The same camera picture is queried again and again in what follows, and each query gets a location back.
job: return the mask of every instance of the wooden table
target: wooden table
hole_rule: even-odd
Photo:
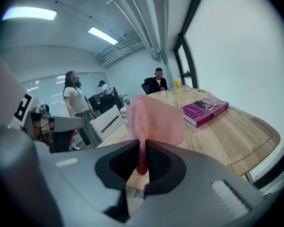
[[[175,107],[183,107],[204,97],[215,98],[210,92],[185,86],[149,96]],[[280,135],[273,127],[232,106],[199,128],[184,120],[184,130],[184,141],[179,147],[211,156],[240,176],[261,163],[280,142]],[[126,134],[124,126],[100,146],[118,143]],[[148,182],[148,174],[140,176],[135,171],[127,185],[144,189]]]

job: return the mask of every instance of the pink towel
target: pink towel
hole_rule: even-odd
[[[184,139],[184,118],[180,108],[145,95],[134,97],[126,111],[128,134],[122,139],[140,141],[137,172],[147,173],[145,140],[179,145]]]

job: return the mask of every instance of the long black hair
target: long black hair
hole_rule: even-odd
[[[63,90],[63,98],[64,98],[64,91],[67,87],[73,87],[74,89],[76,89],[76,87],[80,88],[81,87],[81,83],[78,81],[75,83],[75,86],[71,83],[71,75],[74,73],[74,71],[70,70],[65,74],[65,83],[64,83],[64,90]]]

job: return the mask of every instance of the book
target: book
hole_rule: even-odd
[[[224,112],[228,107],[229,103],[227,102],[207,97],[181,108],[184,118],[198,128]]]

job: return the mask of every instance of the black jacket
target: black jacket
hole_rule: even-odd
[[[161,82],[160,82],[160,86],[159,83],[156,80],[156,77],[151,78],[149,85],[150,85],[150,89],[149,89],[149,93],[155,93],[155,92],[159,92],[160,91],[160,87],[164,87],[165,90],[167,89],[167,82],[164,78],[161,78]]]

